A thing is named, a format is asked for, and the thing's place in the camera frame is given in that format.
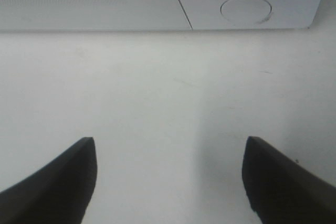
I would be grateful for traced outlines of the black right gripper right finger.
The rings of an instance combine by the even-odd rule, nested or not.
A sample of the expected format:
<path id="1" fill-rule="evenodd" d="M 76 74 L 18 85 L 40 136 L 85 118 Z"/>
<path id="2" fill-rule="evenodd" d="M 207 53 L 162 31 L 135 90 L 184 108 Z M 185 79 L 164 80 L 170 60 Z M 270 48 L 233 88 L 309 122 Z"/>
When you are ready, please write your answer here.
<path id="1" fill-rule="evenodd" d="M 262 223 L 335 223 L 335 187 L 259 137 L 247 139 L 242 179 Z"/>

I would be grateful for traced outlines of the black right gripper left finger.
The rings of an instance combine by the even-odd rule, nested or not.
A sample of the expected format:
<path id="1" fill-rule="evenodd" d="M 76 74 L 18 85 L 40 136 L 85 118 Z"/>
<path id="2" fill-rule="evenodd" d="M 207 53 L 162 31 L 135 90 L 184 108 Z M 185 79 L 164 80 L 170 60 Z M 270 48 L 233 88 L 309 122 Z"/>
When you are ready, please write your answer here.
<path id="1" fill-rule="evenodd" d="M 82 223 L 97 173 L 94 139 L 84 137 L 1 192 L 1 223 Z"/>

